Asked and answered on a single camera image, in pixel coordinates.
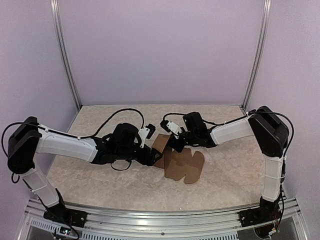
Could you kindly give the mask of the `brown cardboard box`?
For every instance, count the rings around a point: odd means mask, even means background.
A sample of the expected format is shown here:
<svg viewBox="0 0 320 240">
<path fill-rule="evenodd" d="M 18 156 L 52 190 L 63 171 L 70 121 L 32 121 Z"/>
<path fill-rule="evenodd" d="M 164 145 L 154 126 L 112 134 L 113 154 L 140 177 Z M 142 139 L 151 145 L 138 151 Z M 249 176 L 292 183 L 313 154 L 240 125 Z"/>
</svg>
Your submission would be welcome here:
<svg viewBox="0 0 320 240">
<path fill-rule="evenodd" d="M 152 147 L 162 153 L 162 157 L 154 164 L 156 168 L 163 169 L 164 177 L 179 181 L 183 179 L 186 185 L 196 183 L 201 176 L 205 157 L 200 151 L 192 152 L 184 148 L 177 152 L 169 147 L 169 135 L 158 134 Z"/>
</svg>

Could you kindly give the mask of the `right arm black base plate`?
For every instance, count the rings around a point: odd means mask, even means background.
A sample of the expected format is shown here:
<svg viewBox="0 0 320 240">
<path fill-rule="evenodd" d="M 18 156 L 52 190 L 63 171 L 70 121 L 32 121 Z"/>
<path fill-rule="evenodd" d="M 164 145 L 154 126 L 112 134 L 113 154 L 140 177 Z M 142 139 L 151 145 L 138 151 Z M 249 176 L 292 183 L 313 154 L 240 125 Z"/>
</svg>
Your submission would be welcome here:
<svg viewBox="0 0 320 240">
<path fill-rule="evenodd" d="M 281 217 L 281 211 L 278 209 L 270 212 L 266 208 L 257 207 L 242 210 L 238 213 L 238 215 L 241 226 L 248 227 L 273 221 L 275 218 L 279 219 Z"/>
</svg>

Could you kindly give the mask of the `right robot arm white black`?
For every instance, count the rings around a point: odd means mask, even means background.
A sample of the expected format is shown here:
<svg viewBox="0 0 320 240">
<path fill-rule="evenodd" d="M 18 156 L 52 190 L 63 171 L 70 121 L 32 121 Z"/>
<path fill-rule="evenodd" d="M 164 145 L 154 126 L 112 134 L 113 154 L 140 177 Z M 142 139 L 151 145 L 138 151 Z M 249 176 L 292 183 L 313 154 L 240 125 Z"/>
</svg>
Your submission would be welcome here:
<svg viewBox="0 0 320 240">
<path fill-rule="evenodd" d="M 261 106 L 246 115 L 224 122 L 203 120 L 199 112 L 183 114 L 184 127 L 163 119 L 160 126 L 168 133 L 167 144 L 180 153 L 184 147 L 214 148 L 233 140 L 255 137 L 265 161 L 264 186 L 256 218 L 266 222 L 279 209 L 281 183 L 285 174 L 284 159 L 289 147 L 289 128 L 280 119 L 281 114 Z"/>
</svg>

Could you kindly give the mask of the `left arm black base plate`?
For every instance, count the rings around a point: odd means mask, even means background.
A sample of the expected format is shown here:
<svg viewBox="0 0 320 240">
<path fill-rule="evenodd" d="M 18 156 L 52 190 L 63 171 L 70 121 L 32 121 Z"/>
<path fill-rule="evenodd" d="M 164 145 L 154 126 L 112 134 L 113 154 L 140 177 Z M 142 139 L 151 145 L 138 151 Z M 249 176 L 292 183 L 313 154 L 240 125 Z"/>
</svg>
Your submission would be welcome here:
<svg viewBox="0 0 320 240">
<path fill-rule="evenodd" d="M 83 228 L 87 220 L 88 213 L 81 210 L 55 205 L 45 210 L 43 217 L 53 222 Z"/>
</svg>

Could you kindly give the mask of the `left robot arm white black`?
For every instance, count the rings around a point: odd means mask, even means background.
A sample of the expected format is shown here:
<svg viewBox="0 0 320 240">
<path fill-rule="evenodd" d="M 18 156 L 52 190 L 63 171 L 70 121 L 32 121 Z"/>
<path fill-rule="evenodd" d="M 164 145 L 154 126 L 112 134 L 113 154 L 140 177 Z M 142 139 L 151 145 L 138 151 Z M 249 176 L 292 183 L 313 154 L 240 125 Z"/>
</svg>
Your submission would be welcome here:
<svg viewBox="0 0 320 240">
<path fill-rule="evenodd" d="M 30 116 L 25 121 L 9 124 L 2 133 L 6 134 L 12 127 L 16 129 L 8 138 L 7 147 L 3 148 L 7 167 L 25 182 L 46 212 L 61 223 L 70 218 L 70 210 L 59 190 L 38 168 L 37 155 L 51 155 L 54 160 L 66 158 L 92 165 L 113 165 L 116 161 L 126 161 L 130 165 L 138 162 L 148 167 L 163 156 L 161 151 L 146 144 L 155 131 L 151 124 L 137 128 L 130 123 L 119 123 L 113 132 L 104 136 L 96 133 L 77 136 L 51 129 Z"/>
</svg>

